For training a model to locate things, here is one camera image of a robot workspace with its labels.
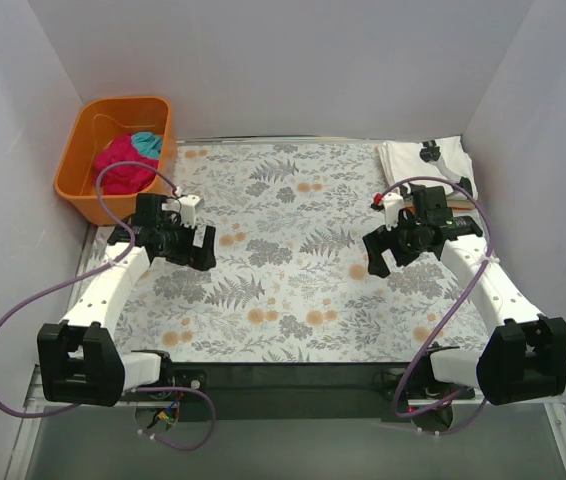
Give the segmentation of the magenta t shirt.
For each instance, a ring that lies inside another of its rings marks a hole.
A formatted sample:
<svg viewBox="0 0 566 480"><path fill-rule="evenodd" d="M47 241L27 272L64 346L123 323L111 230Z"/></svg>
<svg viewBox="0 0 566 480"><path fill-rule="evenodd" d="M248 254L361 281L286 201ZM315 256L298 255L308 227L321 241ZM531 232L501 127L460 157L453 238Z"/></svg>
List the magenta t shirt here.
<svg viewBox="0 0 566 480"><path fill-rule="evenodd" d="M129 195L147 188L155 178L155 173L140 167L140 164L157 169L159 160L142 157L131 144L131 136L126 134L112 140L94 160L95 176L106 167L121 162L134 162L109 170L102 178L100 186L105 195Z"/></svg>

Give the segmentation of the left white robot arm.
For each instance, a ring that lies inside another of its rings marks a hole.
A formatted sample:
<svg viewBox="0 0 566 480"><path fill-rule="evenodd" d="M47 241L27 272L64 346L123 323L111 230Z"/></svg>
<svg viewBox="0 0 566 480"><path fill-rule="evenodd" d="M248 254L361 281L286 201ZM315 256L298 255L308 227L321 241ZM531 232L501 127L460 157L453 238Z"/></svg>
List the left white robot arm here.
<svg viewBox="0 0 566 480"><path fill-rule="evenodd" d="M137 196L134 213L108 237L102 266L87 289L59 322L39 330L39 367L47 400L113 406L138 387L156 400L174 392L176 377L168 353L122 354L114 335L130 294L155 259L201 272L215 267L215 228L205 228L202 242L195 242L202 203L196 195Z"/></svg>

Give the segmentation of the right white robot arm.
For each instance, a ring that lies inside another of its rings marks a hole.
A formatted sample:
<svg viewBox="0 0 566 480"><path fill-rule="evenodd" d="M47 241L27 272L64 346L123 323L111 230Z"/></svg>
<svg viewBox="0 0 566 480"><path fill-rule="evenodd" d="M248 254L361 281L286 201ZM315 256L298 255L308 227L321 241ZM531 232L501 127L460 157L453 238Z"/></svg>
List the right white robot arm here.
<svg viewBox="0 0 566 480"><path fill-rule="evenodd" d="M455 216L442 187L419 189L405 206L398 193L378 194L372 209L384 223L363 238L368 272L386 278L383 257L390 252L399 267L424 253L433 254L454 275L489 335L482 352L435 347L430 335L399 382L405 388L416 370L417 389L438 397L451 384L480 390L492 405L558 396L566 387L566 321L548 317L528 301L494 256L484 223Z"/></svg>

